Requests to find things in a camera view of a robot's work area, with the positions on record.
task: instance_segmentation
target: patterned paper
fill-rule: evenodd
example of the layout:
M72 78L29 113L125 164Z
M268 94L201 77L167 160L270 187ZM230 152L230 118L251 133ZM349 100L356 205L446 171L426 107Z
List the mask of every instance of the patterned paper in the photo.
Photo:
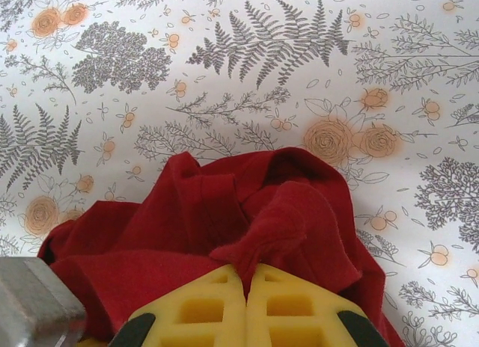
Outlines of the patterned paper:
M479 0L0 0L0 256L168 158L347 180L407 346L479 339Z

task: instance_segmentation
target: gray tree illustration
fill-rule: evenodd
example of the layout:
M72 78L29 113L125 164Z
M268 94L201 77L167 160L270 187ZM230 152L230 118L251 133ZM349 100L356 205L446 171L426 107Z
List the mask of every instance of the gray tree illustration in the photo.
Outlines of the gray tree illustration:
M420 173L425 186L418 186L415 204L426 210L431 230L444 227L448 221L462 221L460 238L479 254L479 166L445 157L434 167Z
M0 116L0 178L13 170L7 183L9 189L21 176L22 187L26 190L34 178L45 170L56 166L61 174L67 158L76 165L80 150L78 136L81 121L69 132L70 113L67 111L60 125L53 124L53 118L36 104L40 121L34 125L13 107L13 124Z
M73 83L86 93L110 81L126 93L139 90L143 83L153 90L166 80L171 57L163 48L145 48L147 38L141 33L129 33L119 22L94 23L82 33L74 46L88 53L73 66Z
M227 33L217 22L216 43L205 37L204 47L197 46L187 63L202 64L206 69L212 67L217 74L227 66L230 78L239 67L241 82L259 65L256 81L259 87L274 70L279 71L278 83L284 85L295 69L315 58L320 58L328 67L335 47L347 55L349 41L344 39L341 31L342 11L328 28L321 0L317 0L312 19L303 16L302 10L291 4L276 1L284 11L284 16L277 19L267 10L253 7L249 1L245 3L249 24L230 12L233 34Z

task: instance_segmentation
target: fabric fold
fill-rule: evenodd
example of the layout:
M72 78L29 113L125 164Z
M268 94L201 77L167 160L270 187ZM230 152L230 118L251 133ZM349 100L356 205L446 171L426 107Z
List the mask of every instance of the fabric fold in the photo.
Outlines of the fabric fold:
M56 227L39 257L86 306L87 333L108 340L137 308L231 263L245 293L263 262L357 303L392 347L385 274L356 236L343 177L285 148L200 166L168 160L142 204L99 202Z

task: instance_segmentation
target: black rubber tip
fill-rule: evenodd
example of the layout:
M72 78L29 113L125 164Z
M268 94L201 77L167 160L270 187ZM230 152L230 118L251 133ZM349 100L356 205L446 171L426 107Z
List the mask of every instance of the black rubber tip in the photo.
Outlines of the black rubber tip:
M115 338L108 344L109 347L141 347L155 322L155 315L144 313L129 320L118 331Z
M338 317L358 347L389 347L369 319L353 311L341 311Z

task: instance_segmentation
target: square hole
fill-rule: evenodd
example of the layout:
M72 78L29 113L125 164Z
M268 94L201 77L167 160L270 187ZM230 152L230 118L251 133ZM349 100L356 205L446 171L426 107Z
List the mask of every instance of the square hole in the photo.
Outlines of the square hole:
M269 329L271 347L321 347L327 346L323 332L319 328L280 328Z
M268 299L268 316L313 316L313 303L305 295L280 295Z
M222 322L225 303L217 298L195 298L184 302L177 323Z
M213 347L214 336L163 337L159 347Z

